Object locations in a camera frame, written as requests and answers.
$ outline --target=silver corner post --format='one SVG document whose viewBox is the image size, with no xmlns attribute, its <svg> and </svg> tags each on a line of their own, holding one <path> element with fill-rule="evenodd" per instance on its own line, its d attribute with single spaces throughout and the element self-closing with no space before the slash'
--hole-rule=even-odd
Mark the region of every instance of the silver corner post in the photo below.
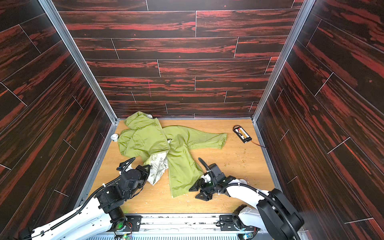
<svg viewBox="0 0 384 240">
<path fill-rule="evenodd" d="M 279 59 L 276 62 L 275 68 L 273 69 L 271 76 L 269 77 L 269 81 L 265 87 L 265 91 L 263 93 L 263 96 L 260 99 L 259 105 L 256 108 L 256 112 L 252 117 L 253 123 L 256 123 L 256 120 L 258 119 L 269 95 L 271 94 L 272 88 L 277 81 L 277 77 L 279 76 L 281 70 L 283 69 L 284 63 L 287 60 L 288 55 L 291 52 L 292 47 L 295 44 L 296 39 L 299 36 L 299 33 L 303 28 L 303 25 L 307 20 L 308 15 L 310 14 L 310 11 L 313 7 L 314 2 L 315 0 L 305 0 L 303 5 L 301 6 L 299 13 L 296 17 L 296 20 L 292 26 L 292 29 L 288 35 L 288 38 L 284 44 L 284 47 L 280 53 Z"/>
<path fill-rule="evenodd" d="M 85 79 L 87 80 L 93 92 L 95 93 L 96 97 L 98 98 L 101 105 L 103 106 L 109 119 L 111 120 L 112 123 L 115 123 L 117 120 L 116 114 L 114 113 L 111 105 L 109 104 L 107 98 L 105 97 L 103 91 L 101 90 L 99 84 L 97 83 L 96 78 L 94 77 L 91 70 L 89 69 L 89 66 L 86 63 L 84 57 L 81 55 L 79 48 L 77 47 L 70 32 L 65 26 L 65 23 L 62 20 L 52 0 L 38 0 L 38 1 L 40 5 L 43 7 L 48 18 L 51 20 L 51 23 L 55 27 L 61 39 L 63 40 L 63 43 L 68 48 L 68 51 L 71 53 L 76 64 L 79 66 L 81 72 L 83 73 Z"/>
</svg>

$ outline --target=robotic arm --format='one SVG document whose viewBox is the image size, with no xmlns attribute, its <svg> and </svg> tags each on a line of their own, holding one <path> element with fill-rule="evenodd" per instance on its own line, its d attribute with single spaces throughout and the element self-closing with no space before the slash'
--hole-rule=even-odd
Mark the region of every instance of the robotic arm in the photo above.
<svg viewBox="0 0 384 240">
<path fill-rule="evenodd" d="M 137 191 L 141 191 L 149 176 L 150 165 L 131 168 L 135 159 L 120 163 L 120 176 L 94 191 L 82 206 L 32 231 L 22 230 L 19 239 L 82 240 L 111 227 L 116 232 L 123 231 L 127 218 L 120 206 L 140 193 Z"/>
<path fill-rule="evenodd" d="M 256 189 L 243 179 L 226 177 L 215 163 L 208 166 L 201 158 L 199 161 L 207 173 L 189 189 L 200 189 L 195 198 L 209 201 L 215 193 L 238 198 L 253 207 L 241 205 L 234 211 L 233 223 L 238 230 L 254 226 L 266 229 L 275 240 L 300 239 L 297 231 L 304 220 L 280 190 Z"/>
</svg>

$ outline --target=green jacket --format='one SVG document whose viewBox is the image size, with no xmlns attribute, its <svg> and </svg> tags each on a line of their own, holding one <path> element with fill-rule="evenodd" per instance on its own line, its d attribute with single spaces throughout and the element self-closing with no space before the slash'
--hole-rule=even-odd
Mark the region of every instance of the green jacket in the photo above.
<svg viewBox="0 0 384 240">
<path fill-rule="evenodd" d="M 201 148 L 222 149 L 227 134 L 214 134 L 182 126 L 162 128 L 157 118 L 137 112 L 124 123 L 129 129 L 119 136 L 119 149 L 127 158 L 141 156 L 150 164 L 148 181 L 154 185 L 169 168 L 169 186 L 172 197 L 188 193 L 203 175 L 201 167 L 193 160 L 189 150 Z"/>
</svg>

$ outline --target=red and black wood wall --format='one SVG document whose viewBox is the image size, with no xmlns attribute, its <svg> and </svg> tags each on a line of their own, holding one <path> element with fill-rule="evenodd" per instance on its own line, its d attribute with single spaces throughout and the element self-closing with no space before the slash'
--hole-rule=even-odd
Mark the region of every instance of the red and black wood wall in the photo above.
<svg viewBox="0 0 384 240">
<path fill-rule="evenodd" d="M 0 239 L 13 239 L 73 210 L 111 122 L 39 2 L 0 9 Z"/>
<path fill-rule="evenodd" d="M 383 12 L 317 0 L 257 119 L 314 240 L 384 239 Z"/>
<path fill-rule="evenodd" d="M 119 118 L 250 117 L 302 0 L 53 0 Z"/>
</svg>

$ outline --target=white round object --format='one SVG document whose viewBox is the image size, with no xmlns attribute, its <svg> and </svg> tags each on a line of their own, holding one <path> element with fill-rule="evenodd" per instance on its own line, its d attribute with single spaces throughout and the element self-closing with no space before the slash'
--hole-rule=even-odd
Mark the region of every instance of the white round object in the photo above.
<svg viewBox="0 0 384 240">
<path fill-rule="evenodd" d="M 111 140 L 114 141 L 114 142 L 117 142 L 118 138 L 119 138 L 119 135 L 117 133 L 112 134 L 112 136 L 111 136 Z"/>
</svg>

